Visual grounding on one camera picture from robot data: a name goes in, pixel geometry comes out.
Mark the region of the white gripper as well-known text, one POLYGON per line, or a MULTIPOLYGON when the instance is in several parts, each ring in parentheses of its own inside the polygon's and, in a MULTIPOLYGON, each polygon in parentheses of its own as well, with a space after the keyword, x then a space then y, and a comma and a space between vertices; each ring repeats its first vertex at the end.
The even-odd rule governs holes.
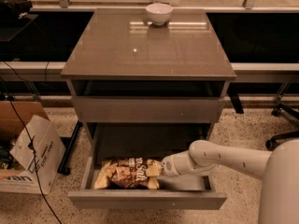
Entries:
POLYGON ((191 172, 192 159, 188 151, 166 156, 160 163, 153 163, 146 169, 146 176, 149 177, 148 189, 159 189, 160 185, 156 177, 162 174, 168 177, 186 175, 191 172))

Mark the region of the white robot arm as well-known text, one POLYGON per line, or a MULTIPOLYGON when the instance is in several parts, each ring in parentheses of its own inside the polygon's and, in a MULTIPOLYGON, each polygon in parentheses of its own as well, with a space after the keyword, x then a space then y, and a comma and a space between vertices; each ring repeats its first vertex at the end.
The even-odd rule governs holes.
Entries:
POLYGON ((215 164, 262 181, 258 224, 299 224, 299 143, 287 141, 272 151, 228 147, 206 140, 156 161, 148 176, 197 175, 215 164))

